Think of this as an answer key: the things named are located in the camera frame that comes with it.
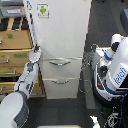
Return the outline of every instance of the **refrigerator drawer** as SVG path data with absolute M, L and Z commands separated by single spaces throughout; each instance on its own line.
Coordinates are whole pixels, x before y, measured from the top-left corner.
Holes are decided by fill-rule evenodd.
M 42 78 L 79 77 L 82 59 L 65 59 L 41 61 Z
M 79 79 L 43 80 L 47 99 L 77 98 Z

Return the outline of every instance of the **blue label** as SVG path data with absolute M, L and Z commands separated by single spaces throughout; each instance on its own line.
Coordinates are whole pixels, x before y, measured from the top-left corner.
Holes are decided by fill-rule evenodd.
M 123 80 L 123 78 L 125 77 L 126 74 L 126 69 L 124 68 L 120 68 L 120 72 L 117 74 L 117 77 L 114 78 L 114 81 L 119 85 L 121 83 L 121 81 Z

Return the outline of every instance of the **refrigerator door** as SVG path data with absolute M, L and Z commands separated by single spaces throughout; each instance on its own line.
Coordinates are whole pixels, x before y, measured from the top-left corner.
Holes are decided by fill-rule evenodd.
M 23 2 L 30 29 L 29 12 L 32 12 L 36 39 L 43 51 L 42 59 L 82 56 L 91 0 L 29 0 L 29 4 L 26 0 Z

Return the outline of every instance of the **wooden drawer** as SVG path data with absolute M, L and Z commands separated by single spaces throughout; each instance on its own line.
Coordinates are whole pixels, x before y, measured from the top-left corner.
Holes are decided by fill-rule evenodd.
M 0 67 L 0 77 L 21 76 L 24 67 Z
M 25 50 L 0 50 L 0 67 L 2 66 L 24 66 L 29 62 L 29 52 Z
M 14 92 L 14 85 L 16 82 L 0 82 L 0 93 L 11 93 Z M 39 82 L 36 81 L 33 88 L 33 92 L 39 92 L 41 90 Z
M 0 31 L 0 49 L 32 48 L 29 30 L 12 31 L 13 21 L 14 18 L 9 19 L 7 31 Z

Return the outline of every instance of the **sticker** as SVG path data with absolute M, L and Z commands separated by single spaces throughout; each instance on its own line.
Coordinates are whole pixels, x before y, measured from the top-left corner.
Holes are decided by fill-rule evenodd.
M 8 14 L 20 14 L 20 9 L 7 10 Z
M 27 9 L 28 9 L 28 10 L 32 10 L 32 5 L 30 4 L 29 1 L 27 1 Z
M 8 68 L 9 70 L 13 69 L 13 68 Z
M 39 18 L 49 18 L 49 6 L 47 4 L 37 4 Z
M 27 58 L 27 54 L 13 54 L 14 58 Z
M 5 55 L 1 55 L 1 58 L 5 58 L 6 56 Z
M 9 39 L 13 39 L 13 35 L 11 33 L 7 34 Z

